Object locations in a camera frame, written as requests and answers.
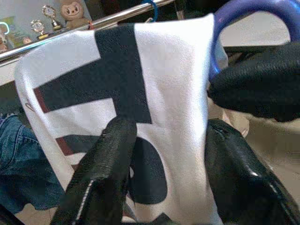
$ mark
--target trophy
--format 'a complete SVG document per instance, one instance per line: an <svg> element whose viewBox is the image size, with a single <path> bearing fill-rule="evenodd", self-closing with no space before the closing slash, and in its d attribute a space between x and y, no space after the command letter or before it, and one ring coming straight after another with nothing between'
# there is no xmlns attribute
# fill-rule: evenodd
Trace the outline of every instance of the trophy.
<svg viewBox="0 0 300 225"><path fill-rule="evenodd" d="M43 13L45 16L47 16L48 18L50 18L52 20L53 30L60 30L62 28L60 23L55 20L56 11L52 6L44 5Z"/></svg>
<svg viewBox="0 0 300 225"><path fill-rule="evenodd" d="M42 39L44 39L44 38L46 38L46 37L49 36L48 33L46 33L46 34L44 33L45 26L44 26L44 24L40 20L33 20L33 21L31 21L30 25L31 25L31 29L34 32L40 34L40 36L38 36L39 40L42 40Z"/></svg>

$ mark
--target plush toy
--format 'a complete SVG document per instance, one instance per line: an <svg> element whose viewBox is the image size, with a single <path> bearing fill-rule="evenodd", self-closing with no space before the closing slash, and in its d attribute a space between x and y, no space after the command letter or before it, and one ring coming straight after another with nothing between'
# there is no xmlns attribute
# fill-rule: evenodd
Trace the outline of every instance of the plush toy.
<svg viewBox="0 0 300 225"><path fill-rule="evenodd" d="M0 30L0 53L3 53L8 50L8 47L6 46L6 38L4 33Z"/></svg>
<svg viewBox="0 0 300 225"><path fill-rule="evenodd" d="M74 29L89 23L89 20L83 16L84 9L80 0L60 0L60 3L60 14L67 20L67 28Z"/></svg>

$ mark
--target blue jeans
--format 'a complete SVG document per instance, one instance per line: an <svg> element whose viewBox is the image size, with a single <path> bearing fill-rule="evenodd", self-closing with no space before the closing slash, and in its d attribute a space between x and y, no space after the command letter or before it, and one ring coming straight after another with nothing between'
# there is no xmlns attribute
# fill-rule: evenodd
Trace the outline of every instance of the blue jeans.
<svg viewBox="0 0 300 225"><path fill-rule="evenodd" d="M64 190L33 132L17 116L0 118L0 204L12 213L31 203L57 206Z"/></svg>

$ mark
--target metal clothing rack bar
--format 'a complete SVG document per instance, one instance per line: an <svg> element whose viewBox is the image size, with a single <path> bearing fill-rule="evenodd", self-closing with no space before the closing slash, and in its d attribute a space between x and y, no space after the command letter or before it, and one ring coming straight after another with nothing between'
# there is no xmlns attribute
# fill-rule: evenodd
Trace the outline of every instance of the metal clothing rack bar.
<svg viewBox="0 0 300 225"><path fill-rule="evenodd" d="M161 6L168 5L172 2L175 2L175 0L154 0L154 2L156 3L156 5L158 7L161 7ZM126 20L126 19L134 17L136 15L143 14L145 12L148 12L148 11L152 10L152 9L153 9L153 6L151 4L144 3L144 4L141 4L141 5L137 5L137 6L134 6L132 8L126 9L126 10L121 11L119 13L115 13L115 14L100 18L98 20L95 20L95 21L92 22L92 26L97 30L104 29L104 28L109 27L112 24L116 24L120 21ZM29 45L25 45L25 46L22 46L22 47L15 48L13 50L4 52L4 53L0 54L0 63L3 63L6 60L19 58L21 55L25 54L26 52L32 50L35 47L38 47L38 46L43 45L47 42L50 42L50 41L52 41L56 38L60 38L63 35L73 33L74 31L77 31L77 30L88 30L89 27L90 27L90 25L84 25L84 26L79 27L77 29L69 30L69 31L60 33L58 35L48 37L46 39L33 42Z"/></svg>

